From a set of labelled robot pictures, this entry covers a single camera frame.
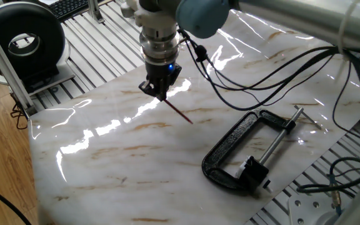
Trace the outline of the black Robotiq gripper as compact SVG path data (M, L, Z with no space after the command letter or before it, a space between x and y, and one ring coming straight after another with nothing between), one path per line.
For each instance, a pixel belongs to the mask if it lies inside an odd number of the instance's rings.
M182 67L175 62L162 66L146 63L147 81L143 81L139 89L159 101L166 100L167 92L176 82L181 70Z

